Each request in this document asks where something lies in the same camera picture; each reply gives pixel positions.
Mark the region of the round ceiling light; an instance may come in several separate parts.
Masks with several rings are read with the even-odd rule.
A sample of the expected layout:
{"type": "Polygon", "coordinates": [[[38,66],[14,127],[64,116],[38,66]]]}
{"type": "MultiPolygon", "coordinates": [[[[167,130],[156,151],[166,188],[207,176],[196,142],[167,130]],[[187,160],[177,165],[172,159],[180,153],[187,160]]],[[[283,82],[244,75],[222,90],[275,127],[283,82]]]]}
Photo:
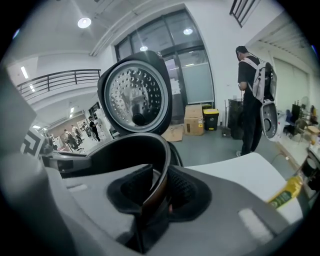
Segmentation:
{"type": "Polygon", "coordinates": [[[91,25],[92,21],[89,17],[82,17],[78,20],[77,26],[80,29],[86,29],[91,25]]]}

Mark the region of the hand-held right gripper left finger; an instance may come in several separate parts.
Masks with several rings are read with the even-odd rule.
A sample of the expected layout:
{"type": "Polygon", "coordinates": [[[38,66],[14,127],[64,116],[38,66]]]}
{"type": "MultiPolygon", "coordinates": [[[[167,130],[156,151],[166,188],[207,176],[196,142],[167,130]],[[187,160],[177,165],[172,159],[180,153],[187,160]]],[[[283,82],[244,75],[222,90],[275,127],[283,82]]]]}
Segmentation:
{"type": "Polygon", "coordinates": [[[98,175],[62,179],[54,168],[46,168],[49,189],[69,231],[76,252],[146,252],[141,221],[132,214],[119,212],[108,199],[113,181],[151,165],[98,175]]]}

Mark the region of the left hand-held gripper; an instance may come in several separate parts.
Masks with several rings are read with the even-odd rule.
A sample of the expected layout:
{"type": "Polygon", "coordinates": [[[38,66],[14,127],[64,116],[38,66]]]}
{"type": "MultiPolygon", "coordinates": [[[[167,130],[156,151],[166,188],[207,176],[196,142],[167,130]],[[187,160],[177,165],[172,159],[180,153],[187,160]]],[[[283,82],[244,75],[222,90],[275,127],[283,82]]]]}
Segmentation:
{"type": "Polygon", "coordinates": [[[49,139],[33,128],[35,119],[36,112],[14,86],[8,72],[0,68],[0,159],[16,153],[35,158],[45,156],[47,167],[61,173],[92,166],[91,158],[85,154],[54,153],[49,139]]]}

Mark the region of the black bin with yellow lid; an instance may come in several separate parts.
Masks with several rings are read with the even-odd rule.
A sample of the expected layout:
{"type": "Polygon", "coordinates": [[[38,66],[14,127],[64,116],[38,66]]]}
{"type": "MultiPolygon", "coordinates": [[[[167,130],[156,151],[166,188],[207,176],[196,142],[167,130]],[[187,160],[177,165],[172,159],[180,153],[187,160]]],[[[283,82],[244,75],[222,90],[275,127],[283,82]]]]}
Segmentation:
{"type": "Polygon", "coordinates": [[[207,108],[203,110],[204,129],[206,131],[216,131],[218,127],[219,110],[207,108]]]}

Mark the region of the flattened cardboard sheets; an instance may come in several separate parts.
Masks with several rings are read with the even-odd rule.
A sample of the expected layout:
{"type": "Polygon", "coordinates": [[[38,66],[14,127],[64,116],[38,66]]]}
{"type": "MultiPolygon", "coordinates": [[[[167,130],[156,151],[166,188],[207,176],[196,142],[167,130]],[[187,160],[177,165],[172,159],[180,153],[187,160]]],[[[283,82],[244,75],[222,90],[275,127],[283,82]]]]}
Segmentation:
{"type": "Polygon", "coordinates": [[[184,126],[182,124],[170,125],[161,135],[167,142],[180,142],[183,140],[184,126]]]}

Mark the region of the glass entrance door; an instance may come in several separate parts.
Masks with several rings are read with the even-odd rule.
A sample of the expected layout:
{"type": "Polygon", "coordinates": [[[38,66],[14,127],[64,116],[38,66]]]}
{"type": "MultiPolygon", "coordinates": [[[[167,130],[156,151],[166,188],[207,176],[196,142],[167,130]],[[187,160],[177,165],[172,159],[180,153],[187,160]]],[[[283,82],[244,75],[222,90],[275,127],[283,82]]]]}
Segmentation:
{"type": "Polygon", "coordinates": [[[115,46],[117,60],[147,50],[157,53],[165,62],[172,91],[172,124],[183,123],[188,105],[215,106],[208,54],[186,9],[142,25],[115,46]]]}

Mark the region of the dark metal pot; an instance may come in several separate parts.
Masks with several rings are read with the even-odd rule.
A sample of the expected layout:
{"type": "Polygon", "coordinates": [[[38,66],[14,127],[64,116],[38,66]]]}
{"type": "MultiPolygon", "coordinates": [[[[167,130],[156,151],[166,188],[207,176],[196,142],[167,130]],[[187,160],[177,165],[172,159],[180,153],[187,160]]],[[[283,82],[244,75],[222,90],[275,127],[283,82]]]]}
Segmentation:
{"type": "Polygon", "coordinates": [[[168,228],[168,167],[171,150],[167,141],[154,133],[132,133],[115,139],[88,155],[91,166],[107,173],[138,166],[107,187],[115,209],[133,216],[124,243],[145,254],[168,228]]]}

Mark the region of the black balcony railing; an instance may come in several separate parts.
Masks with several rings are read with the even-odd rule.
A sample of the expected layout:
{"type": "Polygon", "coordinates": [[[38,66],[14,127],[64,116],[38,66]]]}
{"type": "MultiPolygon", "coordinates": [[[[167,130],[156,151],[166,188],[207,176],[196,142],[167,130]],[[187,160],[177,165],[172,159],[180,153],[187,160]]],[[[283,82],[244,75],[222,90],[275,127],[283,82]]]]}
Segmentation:
{"type": "Polygon", "coordinates": [[[242,28],[253,13],[260,0],[233,0],[229,15],[234,17],[242,28]]]}
{"type": "Polygon", "coordinates": [[[100,69],[74,69],[42,75],[16,87],[26,100],[30,100],[58,89],[96,83],[100,76],[100,69]]]}

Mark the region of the maroon rice cooker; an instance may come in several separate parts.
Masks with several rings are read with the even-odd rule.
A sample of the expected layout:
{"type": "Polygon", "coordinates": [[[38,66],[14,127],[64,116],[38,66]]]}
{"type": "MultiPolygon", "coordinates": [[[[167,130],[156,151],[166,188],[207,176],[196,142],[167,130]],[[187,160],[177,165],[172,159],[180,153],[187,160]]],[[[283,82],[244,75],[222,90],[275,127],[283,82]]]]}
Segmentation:
{"type": "MultiPolygon", "coordinates": [[[[106,70],[97,82],[103,112],[120,137],[152,133],[162,137],[172,120],[173,96],[164,60],[147,50],[132,54],[106,70]]],[[[171,142],[170,164],[182,166],[171,142]]]]}

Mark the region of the yellow bottle with black cap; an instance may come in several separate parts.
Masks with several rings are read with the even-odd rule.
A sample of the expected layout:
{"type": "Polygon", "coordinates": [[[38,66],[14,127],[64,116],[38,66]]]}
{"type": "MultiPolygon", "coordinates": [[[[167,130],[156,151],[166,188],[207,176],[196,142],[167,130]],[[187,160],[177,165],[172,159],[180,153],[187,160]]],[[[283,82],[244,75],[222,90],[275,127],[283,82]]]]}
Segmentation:
{"type": "Polygon", "coordinates": [[[302,192],[306,194],[308,201],[320,194],[320,160],[308,156],[298,171],[290,177],[267,203],[275,209],[279,209],[302,192]]]}

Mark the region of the brown cardboard box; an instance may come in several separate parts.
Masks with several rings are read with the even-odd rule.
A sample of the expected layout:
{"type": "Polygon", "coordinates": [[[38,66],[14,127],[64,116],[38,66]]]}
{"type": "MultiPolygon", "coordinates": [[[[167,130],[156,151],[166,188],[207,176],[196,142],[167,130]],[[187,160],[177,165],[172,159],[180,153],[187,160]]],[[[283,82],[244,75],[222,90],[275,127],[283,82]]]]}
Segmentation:
{"type": "Polygon", "coordinates": [[[201,136],[204,134],[204,118],[201,104],[187,105],[184,115],[184,134],[201,136]]]}

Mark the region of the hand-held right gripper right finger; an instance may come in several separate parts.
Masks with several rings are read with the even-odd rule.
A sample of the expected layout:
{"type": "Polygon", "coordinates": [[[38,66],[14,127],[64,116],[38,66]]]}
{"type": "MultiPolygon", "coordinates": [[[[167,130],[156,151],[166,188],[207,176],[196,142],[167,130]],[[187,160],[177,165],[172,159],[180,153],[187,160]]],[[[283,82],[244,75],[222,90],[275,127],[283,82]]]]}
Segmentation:
{"type": "Polygon", "coordinates": [[[252,192],[223,178],[178,167],[197,178],[212,195],[195,220],[175,222],[153,247],[153,256],[273,256],[302,223],[289,223],[252,192]]]}

